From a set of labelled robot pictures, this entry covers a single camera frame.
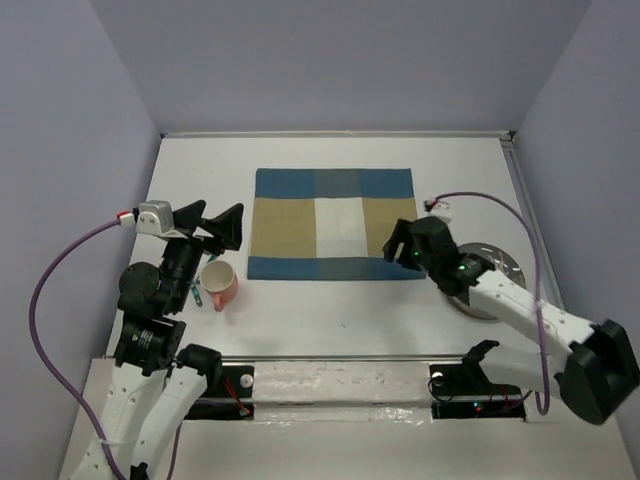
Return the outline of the pink mug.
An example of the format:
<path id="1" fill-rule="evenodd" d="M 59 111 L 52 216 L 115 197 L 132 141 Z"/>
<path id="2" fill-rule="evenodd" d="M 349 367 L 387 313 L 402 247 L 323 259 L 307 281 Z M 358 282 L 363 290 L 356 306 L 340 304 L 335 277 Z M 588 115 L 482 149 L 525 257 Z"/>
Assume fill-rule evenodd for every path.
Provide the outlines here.
<path id="1" fill-rule="evenodd" d="M 222 260 L 209 262 L 203 267 L 200 284 L 211 298 L 216 312 L 222 312 L 237 297 L 239 291 L 236 271 Z"/>

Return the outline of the blue tan checked placemat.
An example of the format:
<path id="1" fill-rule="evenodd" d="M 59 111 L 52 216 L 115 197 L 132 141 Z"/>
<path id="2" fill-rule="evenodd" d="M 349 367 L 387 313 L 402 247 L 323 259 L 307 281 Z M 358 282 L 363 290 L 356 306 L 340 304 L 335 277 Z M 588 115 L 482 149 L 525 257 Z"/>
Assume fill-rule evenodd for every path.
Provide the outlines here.
<path id="1" fill-rule="evenodd" d="M 417 217 L 408 169 L 270 169 L 255 176 L 247 277 L 276 281 L 424 278 L 385 261 L 397 220 Z"/>

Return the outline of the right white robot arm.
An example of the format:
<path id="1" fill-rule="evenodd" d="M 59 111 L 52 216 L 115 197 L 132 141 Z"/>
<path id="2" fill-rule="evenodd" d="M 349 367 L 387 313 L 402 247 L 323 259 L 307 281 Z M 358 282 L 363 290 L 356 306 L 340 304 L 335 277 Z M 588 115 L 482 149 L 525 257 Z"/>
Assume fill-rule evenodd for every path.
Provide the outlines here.
<path id="1" fill-rule="evenodd" d="M 462 360 L 470 391 L 505 383 L 560 399 L 578 418 L 604 424 L 639 387 L 639 365 L 626 330 L 555 307 L 509 279 L 491 261 L 462 252 L 436 216 L 396 222 L 383 258 L 423 271 L 447 297 L 480 310 L 535 342 L 537 354 L 486 340 Z"/>

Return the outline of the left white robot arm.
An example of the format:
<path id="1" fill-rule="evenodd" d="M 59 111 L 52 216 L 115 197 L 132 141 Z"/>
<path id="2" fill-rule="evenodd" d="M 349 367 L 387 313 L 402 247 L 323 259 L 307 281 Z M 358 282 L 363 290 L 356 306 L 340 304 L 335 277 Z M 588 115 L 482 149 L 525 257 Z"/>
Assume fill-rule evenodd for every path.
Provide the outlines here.
<path id="1" fill-rule="evenodd" d="M 104 408 L 91 414 L 95 433 L 75 479 L 150 479 L 171 437 L 200 395 L 215 392 L 223 375 L 218 351 L 180 345 L 186 304 L 202 256 L 242 245 L 244 206 L 213 218 L 197 200 L 180 209 L 147 201 L 118 214 L 121 227 L 165 243 L 159 264 L 129 265 L 119 279 L 120 336 Z"/>

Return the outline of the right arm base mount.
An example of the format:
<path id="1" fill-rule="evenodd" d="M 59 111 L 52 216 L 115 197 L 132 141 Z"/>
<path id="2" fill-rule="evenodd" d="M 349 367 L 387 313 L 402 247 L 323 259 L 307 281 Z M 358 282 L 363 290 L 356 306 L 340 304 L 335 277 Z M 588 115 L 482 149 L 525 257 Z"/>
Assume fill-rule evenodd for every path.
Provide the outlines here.
<path id="1" fill-rule="evenodd" d="M 434 420 L 526 419 L 528 394 L 469 374 L 462 364 L 432 365 L 427 388 Z"/>

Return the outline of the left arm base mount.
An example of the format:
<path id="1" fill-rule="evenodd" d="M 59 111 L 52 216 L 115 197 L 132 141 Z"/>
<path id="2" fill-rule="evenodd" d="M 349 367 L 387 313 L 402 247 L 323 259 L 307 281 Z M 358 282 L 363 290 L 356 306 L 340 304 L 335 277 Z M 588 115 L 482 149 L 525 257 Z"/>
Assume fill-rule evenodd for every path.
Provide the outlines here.
<path id="1" fill-rule="evenodd" d="M 254 417 L 252 364 L 225 364 L 219 382 L 190 407 L 186 420 L 244 421 Z"/>

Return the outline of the grey reindeer plate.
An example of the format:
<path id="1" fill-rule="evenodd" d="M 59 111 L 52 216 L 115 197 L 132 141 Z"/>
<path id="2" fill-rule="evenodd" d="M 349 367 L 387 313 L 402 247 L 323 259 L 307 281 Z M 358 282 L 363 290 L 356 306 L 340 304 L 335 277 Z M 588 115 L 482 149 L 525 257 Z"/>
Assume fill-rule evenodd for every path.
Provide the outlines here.
<path id="1" fill-rule="evenodd" d="M 459 246 L 459 250 L 465 254 L 475 254 L 493 263 L 497 270 L 504 273 L 513 283 L 522 288 L 526 287 L 526 278 L 518 262 L 501 248 L 482 242 L 470 242 Z M 482 322 L 496 322 L 497 318 L 464 304 L 458 298 L 445 296 L 445 300 L 459 313 Z"/>

